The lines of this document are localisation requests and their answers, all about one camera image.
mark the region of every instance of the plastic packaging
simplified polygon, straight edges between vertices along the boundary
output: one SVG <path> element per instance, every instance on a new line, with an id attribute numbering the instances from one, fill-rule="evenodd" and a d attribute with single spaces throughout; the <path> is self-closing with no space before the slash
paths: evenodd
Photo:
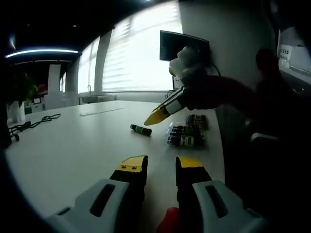
<path id="1" fill-rule="evenodd" d="M 164 140 L 166 144 L 175 147 L 202 147 L 206 144 L 199 126 L 174 122 L 166 130 Z"/>
<path id="2" fill-rule="evenodd" d="M 208 130 L 208 119 L 206 115 L 189 115 L 186 119 L 186 125 L 197 125 L 201 130 Z"/>

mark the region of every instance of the small bottle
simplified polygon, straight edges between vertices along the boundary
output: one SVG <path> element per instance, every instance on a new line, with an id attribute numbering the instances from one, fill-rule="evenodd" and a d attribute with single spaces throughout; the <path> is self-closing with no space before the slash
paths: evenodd
<path id="1" fill-rule="evenodd" d="M 170 136 L 167 140 L 167 143 L 176 147 L 193 147 L 202 146 L 204 144 L 202 138 L 185 135 L 181 137 Z"/>
<path id="2" fill-rule="evenodd" d="M 185 128 L 185 126 L 183 126 L 183 125 L 178 125 L 178 126 L 174 126 L 173 127 L 173 129 L 184 129 Z"/>
<path id="3" fill-rule="evenodd" d="M 134 130 L 137 133 L 146 135 L 146 136 L 150 136 L 152 130 L 151 129 L 146 129 L 144 127 L 138 126 L 138 125 L 131 125 L 131 129 Z"/>
<path id="4" fill-rule="evenodd" d="M 182 133 L 184 130 L 183 129 L 177 129 L 177 128 L 172 128 L 171 132 L 179 132 Z"/>
<path id="5" fill-rule="evenodd" d="M 207 117 L 205 115 L 202 115 L 202 128 L 204 130 L 208 130 L 208 121 L 207 121 Z"/>
<path id="6" fill-rule="evenodd" d="M 200 120 L 194 120 L 194 121 L 193 121 L 193 124 L 194 124 L 194 125 L 201 126 L 202 122 L 201 122 Z"/>
<path id="7" fill-rule="evenodd" d="M 181 137 L 182 132 L 170 132 L 170 136 Z"/>
<path id="8" fill-rule="evenodd" d="M 193 124 L 193 121 L 194 121 L 193 119 L 187 119 L 186 124 L 191 125 L 191 124 Z"/>
<path id="9" fill-rule="evenodd" d="M 193 132 L 193 135 L 201 135 L 200 126 L 192 125 L 192 132 Z"/>
<path id="10" fill-rule="evenodd" d="M 201 120 L 201 116 L 200 115 L 195 115 L 194 120 Z"/>
<path id="11" fill-rule="evenodd" d="M 184 129 L 185 134 L 193 135 L 193 126 L 188 125 L 187 128 Z"/>

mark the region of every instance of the white table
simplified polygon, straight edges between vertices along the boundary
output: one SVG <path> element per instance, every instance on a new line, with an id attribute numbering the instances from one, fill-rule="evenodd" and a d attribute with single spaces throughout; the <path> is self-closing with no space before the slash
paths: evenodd
<path id="1" fill-rule="evenodd" d="M 148 176 L 142 208 L 141 230 L 154 232 L 171 206 L 178 206 L 175 158 L 185 156 L 204 164 L 214 180 L 225 181 L 222 142 L 214 110 L 184 109 L 153 125 L 151 137 L 130 129 L 143 126 L 157 103 L 111 101 L 78 105 L 26 115 L 32 123 L 43 116 L 61 113 L 19 134 L 20 141 L 7 150 L 7 161 L 30 204 L 42 217 L 65 206 L 102 178 L 109 178 L 119 163 L 137 155 L 148 155 Z M 120 110 L 80 116 L 81 113 Z M 211 129 L 205 150 L 179 149 L 162 140 L 172 121 L 184 123 L 188 114 L 206 114 Z"/>

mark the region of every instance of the window blind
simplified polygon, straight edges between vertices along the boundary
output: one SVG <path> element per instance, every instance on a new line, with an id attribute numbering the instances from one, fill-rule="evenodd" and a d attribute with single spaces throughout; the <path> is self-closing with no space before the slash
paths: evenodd
<path id="1" fill-rule="evenodd" d="M 78 93 L 88 92 L 88 86 L 94 91 L 96 55 L 100 38 L 91 43 L 80 57 L 78 71 Z"/>
<path id="2" fill-rule="evenodd" d="M 64 73 L 63 77 L 60 79 L 59 91 L 60 92 L 65 92 L 66 91 L 66 73 Z"/>
<path id="3" fill-rule="evenodd" d="M 173 88 L 169 62 L 159 60 L 160 30 L 182 33 L 176 1 L 146 9 L 115 26 L 104 63 L 104 92 Z"/>

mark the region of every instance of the sink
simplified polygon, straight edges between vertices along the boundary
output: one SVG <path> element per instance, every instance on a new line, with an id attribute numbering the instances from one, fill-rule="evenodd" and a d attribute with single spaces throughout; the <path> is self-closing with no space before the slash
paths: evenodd
<path id="1" fill-rule="evenodd" d="M 99 96 L 84 96 L 81 97 L 82 102 L 84 103 L 98 103 L 99 102 Z"/>
<path id="2" fill-rule="evenodd" d="M 83 103 L 99 103 L 115 100 L 116 96 L 113 95 L 84 96 L 81 97 L 81 99 Z"/>

